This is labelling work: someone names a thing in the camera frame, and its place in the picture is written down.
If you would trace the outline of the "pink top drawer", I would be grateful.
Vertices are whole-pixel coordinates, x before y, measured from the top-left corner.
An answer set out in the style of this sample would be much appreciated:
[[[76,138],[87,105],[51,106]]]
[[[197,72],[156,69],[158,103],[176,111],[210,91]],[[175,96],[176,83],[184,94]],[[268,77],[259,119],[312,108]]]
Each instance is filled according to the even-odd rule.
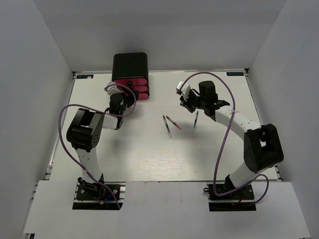
[[[148,84],[148,80],[145,78],[119,78],[113,80],[113,82],[124,86],[143,86]]]

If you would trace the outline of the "pink drawer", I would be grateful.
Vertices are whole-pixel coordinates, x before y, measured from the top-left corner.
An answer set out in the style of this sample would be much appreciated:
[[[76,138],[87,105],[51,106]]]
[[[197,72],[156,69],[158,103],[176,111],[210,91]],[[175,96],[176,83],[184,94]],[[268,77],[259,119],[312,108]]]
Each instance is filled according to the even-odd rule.
[[[148,84],[148,80],[145,78],[119,78],[113,80],[113,82],[124,86],[143,86]]]
[[[129,92],[127,88],[130,88],[132,91],[138,91],[140,93],[145,93],[149,90],[148,87],[144,85],[133,85],[131,87],[127,86],[126,88],[118,86],[118,89],[120,89],[121,91]]]
[[[149,98],[149,94],[148,92],[138,92],[138,91],[134,91],[136,100],[146,100]]]

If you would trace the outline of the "pink bottom drawer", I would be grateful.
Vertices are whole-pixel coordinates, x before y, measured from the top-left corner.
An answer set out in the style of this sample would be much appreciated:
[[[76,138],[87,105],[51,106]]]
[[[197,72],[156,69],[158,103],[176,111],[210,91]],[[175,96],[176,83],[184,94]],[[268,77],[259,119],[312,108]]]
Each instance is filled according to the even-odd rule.
[[[149,94],[148,92],[138,92],[138,91],[134,91],[136,100],[146,100],[149,98]]]

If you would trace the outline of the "red pen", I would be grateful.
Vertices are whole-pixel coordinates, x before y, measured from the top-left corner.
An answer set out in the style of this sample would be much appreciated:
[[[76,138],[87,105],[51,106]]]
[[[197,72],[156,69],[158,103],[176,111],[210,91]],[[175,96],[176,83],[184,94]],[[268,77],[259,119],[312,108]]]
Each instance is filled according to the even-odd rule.
[[[165,118],[171,122],[175,127],[177,127],[180,131],[185,132],[184,129],[182,129],[175,121],[173,121],[169,116],[165,116]]]

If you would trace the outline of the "black drawer cabinet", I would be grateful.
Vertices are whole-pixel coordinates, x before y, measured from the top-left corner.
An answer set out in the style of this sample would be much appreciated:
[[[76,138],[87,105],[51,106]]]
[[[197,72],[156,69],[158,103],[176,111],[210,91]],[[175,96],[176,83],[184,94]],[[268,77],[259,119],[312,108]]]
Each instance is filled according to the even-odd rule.
[[[119,78],[145,78],[149,89],[148,56],[144,52],[118,53],[113,57],[112,82]]]

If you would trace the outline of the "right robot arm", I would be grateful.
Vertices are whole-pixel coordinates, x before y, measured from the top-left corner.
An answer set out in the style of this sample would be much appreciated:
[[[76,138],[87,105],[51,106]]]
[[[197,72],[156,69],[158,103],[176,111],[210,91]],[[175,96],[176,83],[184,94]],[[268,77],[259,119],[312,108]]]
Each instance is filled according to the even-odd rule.
[[[238,198],[243,193],[242,185],[284,160],[277,128],[271,123],[261,125],[232,109],[227,101],[218,98],[212,81],[203,81],[198,86],[197,94],[188,83],[179,82],[176,92],[180,95],[180,105],[191,113],[203,110],[206,116],[229,127],[243,140],[244,162],[225,178],[226,195]]]

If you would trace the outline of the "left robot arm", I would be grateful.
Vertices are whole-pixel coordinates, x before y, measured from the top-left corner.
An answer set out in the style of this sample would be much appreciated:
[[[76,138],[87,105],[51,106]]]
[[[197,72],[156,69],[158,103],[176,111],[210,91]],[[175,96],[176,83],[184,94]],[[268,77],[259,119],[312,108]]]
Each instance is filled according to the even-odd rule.
[[[109,115],[101,112],[79,108],[67,130],[66,138],[75,149],[82,169],[80,183],[89,183],[88,193],[95,199],[105,194],[103,173],[97,159],[96,146],[103,129],[119,130],[123,124],[127,108],[134,105],[139,98],[138,91],[133,93],[115,93],[110,96]]]

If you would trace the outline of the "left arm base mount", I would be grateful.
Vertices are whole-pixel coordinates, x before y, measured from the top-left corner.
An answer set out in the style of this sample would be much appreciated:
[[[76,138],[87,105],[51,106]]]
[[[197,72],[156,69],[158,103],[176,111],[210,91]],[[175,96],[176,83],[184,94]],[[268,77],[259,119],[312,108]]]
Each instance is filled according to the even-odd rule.
[[[86,189],[84,186],[77,183],[72,209],[98,211],[119,210],[124,202],[126,184],[125,182],[112,182],[108,183],[107,186],[112,190],[120,207],[118,207],[108,189],[103,187],[96,192]]]

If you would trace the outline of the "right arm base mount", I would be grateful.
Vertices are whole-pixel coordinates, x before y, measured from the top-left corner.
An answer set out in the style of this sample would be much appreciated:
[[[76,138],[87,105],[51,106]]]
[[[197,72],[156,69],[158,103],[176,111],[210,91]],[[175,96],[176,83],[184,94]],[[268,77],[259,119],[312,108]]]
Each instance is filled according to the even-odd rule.
[[[208,195],[210,212],[256,211],[255,196],[251,185],[222,197],[213,192],[213,184],[207,184],[203,192]]]

